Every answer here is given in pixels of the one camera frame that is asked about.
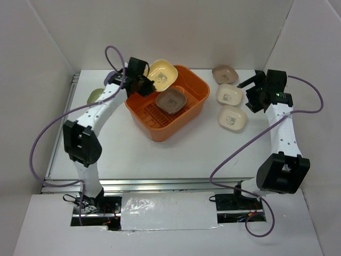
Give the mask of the cream panda plate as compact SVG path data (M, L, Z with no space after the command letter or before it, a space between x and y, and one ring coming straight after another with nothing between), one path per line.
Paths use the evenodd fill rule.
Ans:
M221 84L218 86L215 97L222 105L237 106L242 101L243 91L230 84Z
M240 108L225 105L218 112L217 122L224 129L239 132L247 122L247 115Z

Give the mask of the yellow panda plate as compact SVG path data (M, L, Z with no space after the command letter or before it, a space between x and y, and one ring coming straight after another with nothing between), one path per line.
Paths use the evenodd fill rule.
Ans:
M149 65L144 76L154 81L153 85L157 92L163 92L168 89L178 78L177 69L167 60L157 60Z

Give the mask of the brown panda plate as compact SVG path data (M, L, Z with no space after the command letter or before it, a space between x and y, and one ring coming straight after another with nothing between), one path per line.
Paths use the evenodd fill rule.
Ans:
M212 69L212 76L218 84L232 84L239 78L236 70L229 65L220 65Z

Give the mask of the green panda plate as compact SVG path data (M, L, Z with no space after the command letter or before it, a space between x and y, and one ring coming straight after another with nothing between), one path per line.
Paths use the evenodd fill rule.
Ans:
M103 91L103 88L93 90L87 99L87 104L95 103L96 100L102 95Z

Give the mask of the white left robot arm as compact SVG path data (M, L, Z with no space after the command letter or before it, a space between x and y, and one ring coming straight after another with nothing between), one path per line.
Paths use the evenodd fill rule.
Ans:
M94 213L105 207L97 166L102 154L99 133L116 108L131 95L137 93L146 97L156 90L154 82L147 78L149 71L146 61L131 57L126 68L107 75L104 91L86 113L75 121L67 120L63 125L64 150L83 181L80 196Z

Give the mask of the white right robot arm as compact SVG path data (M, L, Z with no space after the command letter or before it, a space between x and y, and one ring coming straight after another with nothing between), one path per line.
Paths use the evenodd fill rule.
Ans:
M254 113L263 111L270 127L271 154L258 168L255 178L240 181L241 190L232 195L232 203L244 209L251 198L267 194L294 194L310 169L310 161L302 156L297 145L293 119L293 98L285 92L287 74L268 70L246 80L247 107Z

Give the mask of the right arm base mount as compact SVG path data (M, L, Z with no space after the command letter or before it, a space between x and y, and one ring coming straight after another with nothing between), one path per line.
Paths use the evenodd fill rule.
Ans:
M218 223L242 223L265 221L263 205L255 198L243 197L240 193L215 194L209 197L215 203Z

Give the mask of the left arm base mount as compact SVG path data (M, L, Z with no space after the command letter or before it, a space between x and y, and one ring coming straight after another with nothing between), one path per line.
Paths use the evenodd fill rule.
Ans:
M105 196L103 203L96 207L83 201L82 208L79 208L80 197L64 194L62 199L73 204L70 225L79 226L104 226L108 230L121 230L121 196Z

